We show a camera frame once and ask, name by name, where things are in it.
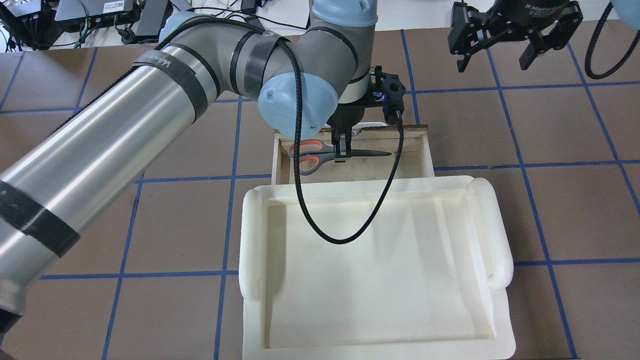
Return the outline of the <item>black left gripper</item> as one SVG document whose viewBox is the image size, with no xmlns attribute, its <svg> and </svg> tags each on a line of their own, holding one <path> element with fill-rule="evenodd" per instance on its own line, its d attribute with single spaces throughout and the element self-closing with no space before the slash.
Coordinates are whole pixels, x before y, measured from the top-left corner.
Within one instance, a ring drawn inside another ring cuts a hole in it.
<svg viewBox="0 0 640 360">
<path fill-rule="evenodd" d="M 387 125 L 395 126 L 403 123 L 405 111 L 403 96 L 406 94 L 406 86 L 400 82 L 399 76 L 386 73 L 382 70 L 382 66 L 377 65 L 371 68 L 362 80 L 366 85 L 362 96 L 338 104 L 336 111 L 330 116 L 334 162 L 342 162 L 342 157 L 352 157 L 350 130 L 362 121 L 365 109 L 381 108 Z"/>
</svg>

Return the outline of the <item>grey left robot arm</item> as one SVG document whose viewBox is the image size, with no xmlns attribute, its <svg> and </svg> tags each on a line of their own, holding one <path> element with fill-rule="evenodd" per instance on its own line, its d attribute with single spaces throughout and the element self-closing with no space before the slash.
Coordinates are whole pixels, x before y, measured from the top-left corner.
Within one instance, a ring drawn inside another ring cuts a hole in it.
<svg viewBox="0 0 640 360">
<path fill-rule="evenodd" d="M 378 3 L 313 0 L 296 43 L 251 23 L 181 11 L 158 45 L 1 174 L 1 334 L 26 292 L 226 91 L 282 135 L 315 137 L 366 107 Z"/>
</svg>

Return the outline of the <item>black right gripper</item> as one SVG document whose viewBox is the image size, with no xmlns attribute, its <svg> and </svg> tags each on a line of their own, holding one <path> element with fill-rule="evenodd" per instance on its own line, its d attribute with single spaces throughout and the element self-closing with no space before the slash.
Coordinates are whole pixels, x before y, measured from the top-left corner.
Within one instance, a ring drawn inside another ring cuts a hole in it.
<svg viewBox="0 0 640 360">
<path fill-rule="evenodd" d="M 583 20 L 576 0 L 496 0 L 482 12 L 468 2 L 456 1 L 451 10 L 448 48 L 459 73 L 471 57 L 496 43 L 529 41 L 519 57 L 528 70 L 548 50 L 564 48 Z"/>
</svg>

